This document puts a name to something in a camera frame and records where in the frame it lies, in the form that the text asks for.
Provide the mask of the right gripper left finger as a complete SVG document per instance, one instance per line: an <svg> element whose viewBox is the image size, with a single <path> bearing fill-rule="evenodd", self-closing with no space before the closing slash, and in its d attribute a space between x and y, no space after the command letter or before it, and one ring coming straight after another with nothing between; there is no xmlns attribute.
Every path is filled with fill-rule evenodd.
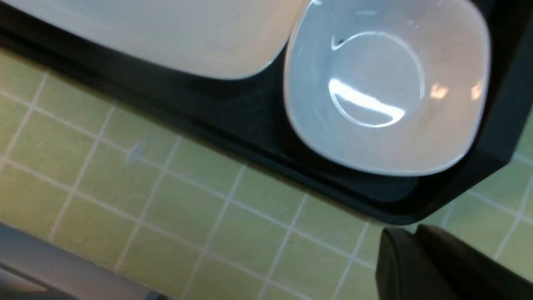
<svg viewBox="0 0 533 300"><path fill-rule="evenodd" d="M413 234L386 227L381 232L375 273L380 300L459 300Z"/></svg>

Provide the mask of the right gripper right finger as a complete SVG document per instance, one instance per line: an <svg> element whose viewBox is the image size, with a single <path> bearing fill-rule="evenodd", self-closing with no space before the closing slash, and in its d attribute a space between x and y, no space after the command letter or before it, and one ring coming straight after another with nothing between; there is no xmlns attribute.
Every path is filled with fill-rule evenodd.
<svg viewBox="0 0 533 300"><path fill-rule="evenodd" d="M531 300L532 282L444 229L420 225L416 238L461 300Z"/></svg>

